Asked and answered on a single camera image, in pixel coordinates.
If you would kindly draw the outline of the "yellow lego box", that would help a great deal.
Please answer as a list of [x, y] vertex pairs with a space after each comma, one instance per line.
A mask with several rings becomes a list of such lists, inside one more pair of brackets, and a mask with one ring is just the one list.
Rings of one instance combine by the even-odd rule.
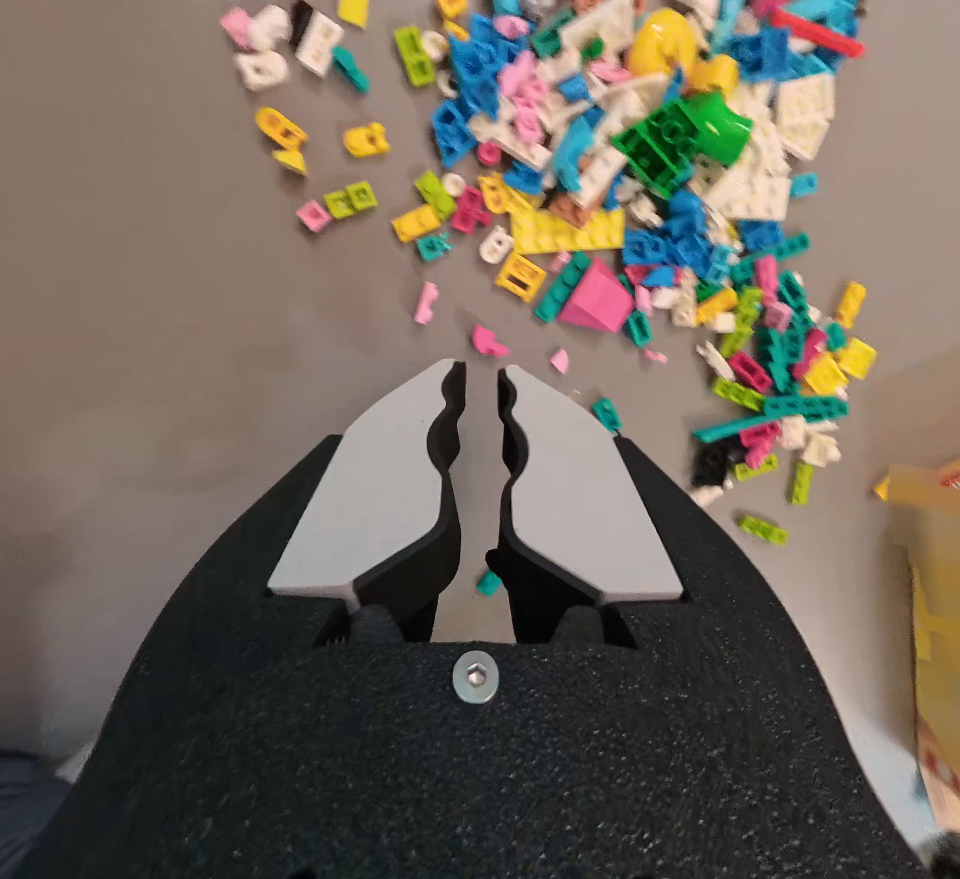
[[914, 731], [935, 824], [959, 826], [959, 461], [894, 465], [882, 480], [889, 538], [905, 563]]

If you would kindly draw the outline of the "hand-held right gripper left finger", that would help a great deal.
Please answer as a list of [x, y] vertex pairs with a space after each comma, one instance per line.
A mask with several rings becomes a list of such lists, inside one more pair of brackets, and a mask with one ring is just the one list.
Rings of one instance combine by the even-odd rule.
[[467, 367], [441, 359], [343, 432], [270, 578], [274, 596], [383, 607], [403, 632], [434, 630], [462, 530], [451, 466]]

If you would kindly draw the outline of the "small colourful lego pieces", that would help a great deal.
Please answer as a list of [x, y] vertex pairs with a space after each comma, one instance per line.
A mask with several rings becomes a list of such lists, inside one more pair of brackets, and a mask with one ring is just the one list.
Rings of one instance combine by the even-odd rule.
[[[866, 297], [847, 282], [826, 317], [783, 263], [810, 248], [786, 236], [791, 201], [815, 193], [810, 165], [834, 122], [836, 73], [866, 51], [869, 0], [435, 0], [442, 32], [393, 33], [407, 81], [436, 85], [442, 177], [414, 179], [420, 204], [391, 229], [424, 264], [487, 229], [480, 263], [543, 327], [623, 336], [643, 362], [652, 319], [705, 330], [711, 391], [738, 418], [693, 433], [691, 497], [705, 508], [738, 479], [798, 456], [789, 493], [840, 459], [834, 432], [851, 378], [876, 352], [850, 333]], [[246, 91], [273, 91], [291, 54], [365, 94], [344, 45], [370, 0], [336, 19], [296, 0], [221, 28]]]

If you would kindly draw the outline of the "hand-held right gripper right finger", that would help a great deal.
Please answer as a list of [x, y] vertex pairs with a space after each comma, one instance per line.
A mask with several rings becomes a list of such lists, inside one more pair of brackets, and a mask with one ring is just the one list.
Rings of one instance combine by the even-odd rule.
[[525, 371], [497, 375], [508, 470], [492, 571], [516, 640], [549, 640], [569, 609], [678, 601], [683, 585], [623, 458], [619, 432]]

